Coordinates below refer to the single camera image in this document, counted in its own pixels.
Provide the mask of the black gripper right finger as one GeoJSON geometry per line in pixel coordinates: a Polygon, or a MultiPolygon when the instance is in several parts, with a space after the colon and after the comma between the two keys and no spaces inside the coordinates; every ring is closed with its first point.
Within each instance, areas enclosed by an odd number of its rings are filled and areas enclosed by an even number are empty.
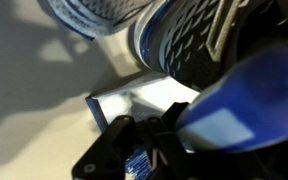
{"type": "Polygon", "coordinates": [[[147,125],[152,145],[152,172],[147,180],[198,180],[188,153],[173,131],[187,102],[173,103],[161,117],[149,117],[147,125]]]}

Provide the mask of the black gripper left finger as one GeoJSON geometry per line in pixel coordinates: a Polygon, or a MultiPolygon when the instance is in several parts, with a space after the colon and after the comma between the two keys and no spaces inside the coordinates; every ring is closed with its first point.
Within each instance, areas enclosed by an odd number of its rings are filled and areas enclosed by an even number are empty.
{"type": "Polygon", "coordinates": [[[72,180],[124,180],[125,161],[134,152],[134,128],[131,116],[116,117],[73,166],[72,180]]]}

